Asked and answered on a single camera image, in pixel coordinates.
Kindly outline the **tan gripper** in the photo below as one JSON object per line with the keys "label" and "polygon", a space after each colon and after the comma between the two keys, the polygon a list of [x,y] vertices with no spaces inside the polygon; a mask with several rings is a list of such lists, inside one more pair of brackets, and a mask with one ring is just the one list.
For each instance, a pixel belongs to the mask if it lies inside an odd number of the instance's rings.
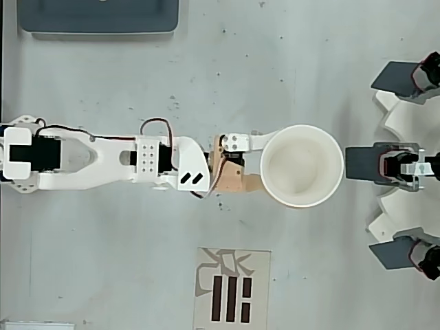
{"label": "tan gripper", "polygon": [[211,174],[210,192],[250,193],[265,190],[259,174],[244,175],[243,152],[261,151],[276,134],[228,133],[216,135],[209,153],[208,169]]}

